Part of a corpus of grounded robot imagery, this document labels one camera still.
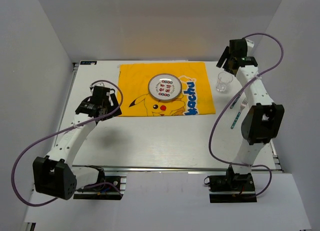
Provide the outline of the white plate with red print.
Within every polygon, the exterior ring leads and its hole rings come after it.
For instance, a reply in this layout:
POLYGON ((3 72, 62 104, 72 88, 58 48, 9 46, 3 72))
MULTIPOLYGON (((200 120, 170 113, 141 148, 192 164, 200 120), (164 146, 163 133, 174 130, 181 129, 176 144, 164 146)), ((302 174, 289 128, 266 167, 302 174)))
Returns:
POLYGON ((182 83, 174 75, 161 73, 152 77, 148 83, 148 92, 156 100, 171 101, 182 92, 182 83))

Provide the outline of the yellow printed cloth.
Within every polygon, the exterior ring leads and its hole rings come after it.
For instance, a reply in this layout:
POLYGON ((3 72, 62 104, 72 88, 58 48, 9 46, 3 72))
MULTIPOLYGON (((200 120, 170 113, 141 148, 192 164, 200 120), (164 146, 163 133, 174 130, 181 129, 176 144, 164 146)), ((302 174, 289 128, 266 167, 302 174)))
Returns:
POLYGON ((122 64, 118 87, 124 117, 215 114, 204 62, 122 64))

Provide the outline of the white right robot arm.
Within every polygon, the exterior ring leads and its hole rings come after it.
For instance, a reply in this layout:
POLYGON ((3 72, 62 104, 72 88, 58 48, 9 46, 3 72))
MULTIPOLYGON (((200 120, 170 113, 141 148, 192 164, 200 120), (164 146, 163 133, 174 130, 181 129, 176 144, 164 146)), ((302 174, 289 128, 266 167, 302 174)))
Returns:
POLYGON ((248 56, 254 43, 245 38, 231 39, 223 51, 217 67, 235 76, 245 88, 248 113, 241 124, 243 137, 239 151, 230 164, 232 174, 225 179, 226 186, 236 191, 244 184, 244 177, 251 173, 259 152, 278 135, 284 116, 283 105, 276 104, 269 96, 258 76, 258 63, 248 56))

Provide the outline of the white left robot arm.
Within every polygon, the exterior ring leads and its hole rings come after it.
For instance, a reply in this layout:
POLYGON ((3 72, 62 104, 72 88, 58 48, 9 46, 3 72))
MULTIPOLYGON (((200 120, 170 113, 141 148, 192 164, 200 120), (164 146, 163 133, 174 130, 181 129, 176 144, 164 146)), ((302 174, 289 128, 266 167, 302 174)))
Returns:
POLYGON ((74 167, 75 157, 87 136, 99 122, 121 115, 113 88, 96 86, 75 110, 70 130, 65 131, 45 157, 32 164, 34 186, 38 193, 69 200, 75 191, 105 187, 104 169, 95 165, 74 167))

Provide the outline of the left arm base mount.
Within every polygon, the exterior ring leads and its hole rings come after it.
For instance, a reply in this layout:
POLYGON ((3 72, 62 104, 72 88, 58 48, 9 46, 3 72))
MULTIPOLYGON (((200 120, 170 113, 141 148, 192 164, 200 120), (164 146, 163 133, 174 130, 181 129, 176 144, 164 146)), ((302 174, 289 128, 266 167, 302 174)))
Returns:
POLYGON ((126 189, 127 174, 95 165, 74 166, 76 177, 74 199, 121 200, 126 189))

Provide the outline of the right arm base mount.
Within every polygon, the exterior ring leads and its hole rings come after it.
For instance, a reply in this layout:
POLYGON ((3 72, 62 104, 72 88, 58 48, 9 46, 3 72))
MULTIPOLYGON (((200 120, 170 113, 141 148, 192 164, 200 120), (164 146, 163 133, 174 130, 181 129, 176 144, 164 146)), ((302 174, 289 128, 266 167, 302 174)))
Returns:
POLYGON ((204 185, 209 190, 212 204, 256 203, 256 189, 251 174, 246 181, 229 183, 227 175, 210 175, 204 178, 204 185))

